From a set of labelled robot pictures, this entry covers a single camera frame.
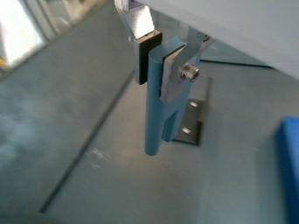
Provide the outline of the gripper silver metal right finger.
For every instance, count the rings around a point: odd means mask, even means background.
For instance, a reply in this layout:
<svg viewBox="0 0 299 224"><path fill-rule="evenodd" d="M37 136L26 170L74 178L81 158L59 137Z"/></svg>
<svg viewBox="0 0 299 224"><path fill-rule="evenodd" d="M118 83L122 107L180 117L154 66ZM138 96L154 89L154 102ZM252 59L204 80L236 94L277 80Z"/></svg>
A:
<svg viewBox="0 0 299 224"><path fill-rule="evenodd" d="M182 94L186 81L196 82L198 79L202 52L216 41L192 27L181 28L176 40L180 41L180 47L164 60L164 102L172 102Z"/></svg>

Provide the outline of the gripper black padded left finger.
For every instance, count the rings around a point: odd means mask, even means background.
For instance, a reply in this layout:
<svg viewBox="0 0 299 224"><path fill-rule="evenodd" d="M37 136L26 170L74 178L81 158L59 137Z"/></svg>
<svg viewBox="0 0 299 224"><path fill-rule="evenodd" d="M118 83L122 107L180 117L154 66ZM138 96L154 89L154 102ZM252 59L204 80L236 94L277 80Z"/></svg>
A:
<svg viewBox="0 0 299 224"><path fill-rule="evenodd" d="M129 32L135 52L135 81L147 82L149 55L164 41L164 34L155 29L150 8L137 0L115 0L117 11Z"/></svg>

